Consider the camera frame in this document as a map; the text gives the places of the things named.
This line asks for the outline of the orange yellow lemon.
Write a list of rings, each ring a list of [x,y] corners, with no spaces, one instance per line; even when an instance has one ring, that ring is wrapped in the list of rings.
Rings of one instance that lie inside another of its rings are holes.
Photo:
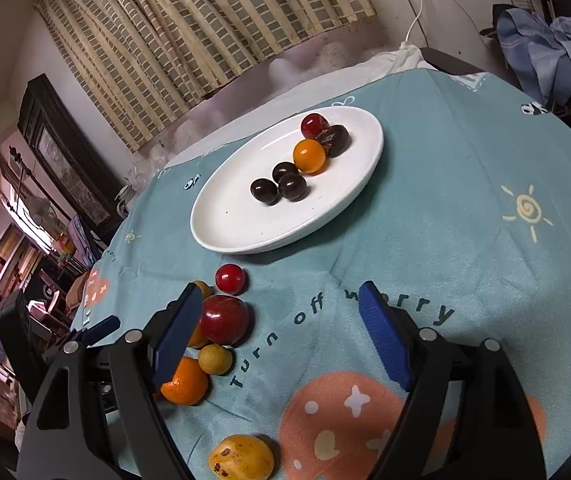
[[[209,339],[203,333],[202,325],[197,323],[194,331],[189,339],[188,347],[192,349],[202,349],[203,347],[207,346]]]

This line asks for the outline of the orange mandarin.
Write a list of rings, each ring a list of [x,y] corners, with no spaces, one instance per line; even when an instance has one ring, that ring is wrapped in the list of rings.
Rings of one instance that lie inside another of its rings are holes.
[[[184,356],[169,382],[164,382],[160,393],[171,403],[177,405],[195,405],[206,396],[209,377],[200,368],[196,359]]]

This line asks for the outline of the small yellow green fruit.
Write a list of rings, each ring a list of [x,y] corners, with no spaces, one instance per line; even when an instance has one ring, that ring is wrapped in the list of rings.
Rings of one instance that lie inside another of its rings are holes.
[[[227,374],[233,364],[233,353],[219,344],[208,344],[198,352],[198,365],[208,375]]]

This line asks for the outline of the large red apple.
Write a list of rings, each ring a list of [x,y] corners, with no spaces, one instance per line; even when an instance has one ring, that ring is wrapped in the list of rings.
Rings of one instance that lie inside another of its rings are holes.
[[[234,346],[245,336],[248,324],[250,311],[241,299],[214,295],[203,302],[200,329],[215,344]]]

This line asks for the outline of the small red cherry tomato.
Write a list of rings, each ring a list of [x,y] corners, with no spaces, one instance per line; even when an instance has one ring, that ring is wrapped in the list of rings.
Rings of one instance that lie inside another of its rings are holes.
[[[225,294],[238,296],[246,289],[247,275],[241,266],[234,263],[226,263],[217,269],[215,284]]]

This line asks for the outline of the spotted yellow pear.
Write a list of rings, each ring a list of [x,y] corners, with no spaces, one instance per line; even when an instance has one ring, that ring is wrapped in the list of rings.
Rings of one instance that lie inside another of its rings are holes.
[[[218,479],[266,480],[274,471],[274,456],[258,437],[234,434],[210,452],[208,467]]]

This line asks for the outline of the dark plum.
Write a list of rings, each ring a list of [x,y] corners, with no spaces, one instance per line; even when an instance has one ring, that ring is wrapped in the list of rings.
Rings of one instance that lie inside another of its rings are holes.
[[[272,180],[276,183],[279,183],[280,180],[286,174],[298,174],[299,168],[297,168],[293,162],[279,162],[276,166],[272,169]]]
[[[255,200],[268,206],[275,204],[281,197],[278,185],[265,178],[259,178],[252,182],[250,194]]]
[[[308,185],[300,174],[286,174],[279,182],[279,192],[290,202],[298,202],[308,192]]]

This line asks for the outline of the small orange kumquat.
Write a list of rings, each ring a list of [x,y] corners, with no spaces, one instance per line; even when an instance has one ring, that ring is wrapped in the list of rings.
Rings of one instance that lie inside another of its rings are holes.
[[[313,139],[304,139],[295,145],[293,162],[304,174],[317,174],[325,168],[327,154],[322,144]]]

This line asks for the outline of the red plum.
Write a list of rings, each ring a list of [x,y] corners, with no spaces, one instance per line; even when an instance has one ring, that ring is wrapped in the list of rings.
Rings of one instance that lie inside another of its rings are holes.
[[[306,139],[316,139],[329,125],[322,115],[310,113],[301,121],[301,133]]]

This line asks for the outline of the wrinkled dark brown fruit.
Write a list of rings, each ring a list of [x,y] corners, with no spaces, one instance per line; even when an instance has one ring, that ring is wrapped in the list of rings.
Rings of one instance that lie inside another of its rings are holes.
[[[315,140],[321,144],[325,155],[330,158],[340,156],[351,144],[351,137],[343,125],[328,126],[317,134]]]

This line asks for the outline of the small yellow fruit back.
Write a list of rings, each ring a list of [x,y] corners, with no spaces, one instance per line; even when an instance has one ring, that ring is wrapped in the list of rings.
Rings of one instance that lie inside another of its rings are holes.
[[[215,290],[212,288],[212,286],[208,285],[204,281],[196,280],[193,281],[192,284],[200,289],[200,293],[202,294],[203,300],[206,300],[215,294]]]

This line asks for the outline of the dark framed painting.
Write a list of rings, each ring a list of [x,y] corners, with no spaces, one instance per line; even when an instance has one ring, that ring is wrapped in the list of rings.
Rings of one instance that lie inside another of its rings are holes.
[[[17,127],[84,225],[110,243],[122,223],[115,202],[122,182],[88,142],[46,75],[28,81]]]

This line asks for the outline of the white oval plate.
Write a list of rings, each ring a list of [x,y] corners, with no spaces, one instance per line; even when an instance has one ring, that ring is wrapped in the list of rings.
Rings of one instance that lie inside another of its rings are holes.
[[[329,128],[302,133],[282,120],[229,156],[198,193],[190,217],[200,246],[226,255],[268,252],[315,232],[365,188],[384,148],[381,122],[359,107],[322,107]]]

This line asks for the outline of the teal printed tablecloth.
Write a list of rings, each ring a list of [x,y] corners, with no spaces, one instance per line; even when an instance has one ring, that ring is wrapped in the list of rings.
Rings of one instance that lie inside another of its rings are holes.
[[[571,456],[571,129],[494,76],[431,70],[342,96],[381,122],[369,184],[336,219],[240,264],[255,318],[234,369],[192,408],[163,403],[195,477],[232,434],[276,443],[276,478],[363,479],[405,392],[358,312],[372,281],[446,339],[498,339],[554,474]]]

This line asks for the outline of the checkered beige curtain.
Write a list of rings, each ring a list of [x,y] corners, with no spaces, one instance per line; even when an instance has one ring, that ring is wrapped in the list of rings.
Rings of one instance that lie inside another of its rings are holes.
[[[370,0],[36,0],[35,7],[131,151],[259,63],[375,13]]]

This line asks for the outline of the white cloth under tablecloth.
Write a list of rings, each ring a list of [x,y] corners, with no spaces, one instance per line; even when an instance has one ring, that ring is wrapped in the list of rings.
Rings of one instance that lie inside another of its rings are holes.
[[[343,94],[357,90],[366,84],[370,84],[370,82],[417,68],[436,70],[436,67],[424,60],[418,47],[413,44],[402,44],[397,51],[381,52],[366,62],[334,70],[334,72],[302,82],[293,89],[282,93],[281,96],[276,96],[266,104],[258,106],[256,110],[252,110],[232,120],[228,125],[209,133],[203,140],[198,140],[174,156],[167,162],[165,168],[169,169],[189,162],[191,159],[217,150],[220,146],[247,138],[282,119],[307,110],[313,105],[343,96]]]

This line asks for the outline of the blue clothes pile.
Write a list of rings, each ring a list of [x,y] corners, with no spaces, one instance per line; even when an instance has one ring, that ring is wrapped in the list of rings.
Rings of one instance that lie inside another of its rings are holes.
[[[566,104],[571,97],[571,16],[548,24],[511,8],[499,14],[495,29],[522,90],[540,104]]]

